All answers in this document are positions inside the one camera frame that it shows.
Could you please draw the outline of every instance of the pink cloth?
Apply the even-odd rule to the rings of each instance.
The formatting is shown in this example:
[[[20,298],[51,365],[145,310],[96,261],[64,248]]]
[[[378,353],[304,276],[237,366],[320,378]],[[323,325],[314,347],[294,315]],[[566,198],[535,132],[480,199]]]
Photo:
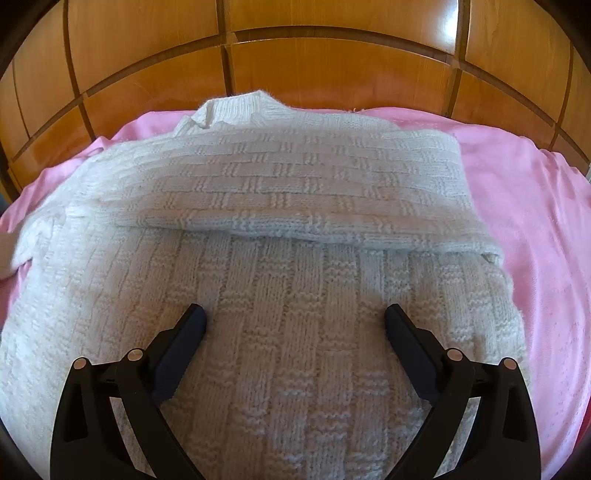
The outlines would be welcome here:
[[[85,158],[114,142],[171,131],[186,113],[191,112],[147,113],[112,140],[99,138],[74,159],[44,170],[0,219],[0,230],[13,229]],[[502,245],[505,268],[514,279],[530,355],[543,478],[551,478],[573,450],[591,397],[591,186],[562,155],[497,128],[403,108],[362,113],[403,129],[438,129],[460,142],[476,208]],[[0,283],[0,322],[27,270],[24,265]]]

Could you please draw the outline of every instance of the wood panel wall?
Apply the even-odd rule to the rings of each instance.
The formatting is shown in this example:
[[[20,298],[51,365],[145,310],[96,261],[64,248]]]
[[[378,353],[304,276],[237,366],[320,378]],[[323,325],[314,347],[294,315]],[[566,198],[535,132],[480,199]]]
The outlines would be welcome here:
[[[591,158],[591,73],[534,0],[61,0],[0,80],[20,189],[151,110],[265,89],[303,108],[403,106]]]

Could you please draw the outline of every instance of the pink bed sheet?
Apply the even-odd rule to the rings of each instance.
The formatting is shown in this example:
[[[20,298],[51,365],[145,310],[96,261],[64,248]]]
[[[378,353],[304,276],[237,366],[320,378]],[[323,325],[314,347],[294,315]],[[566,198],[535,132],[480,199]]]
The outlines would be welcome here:
[[[48,168],[0,219],[12,231],[24,216],[88,157],[115,142],[171,131],[191,112],[151,112],[111,140],[98,138],[65,163]],[[434,128],[460,142],[470,190],[481,218],[503,246],[505,268],[523,314],[540,435],[544,479],[568,458],[591,398],[591,186],[558,153],[538,150],[503,130],[464,125],[425,112],[376,108],[361,112],[403,129]],[[0,326],[28,270],[0,282]]]

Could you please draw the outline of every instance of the wooden wall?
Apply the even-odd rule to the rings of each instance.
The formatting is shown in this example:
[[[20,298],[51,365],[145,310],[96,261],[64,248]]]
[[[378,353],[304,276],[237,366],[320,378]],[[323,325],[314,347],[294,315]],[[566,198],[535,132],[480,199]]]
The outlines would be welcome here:
[[[17,188],[151,110],[265,89],[403,106],[591,158],[591,73],[534,0],[61,0],[0,80]]]

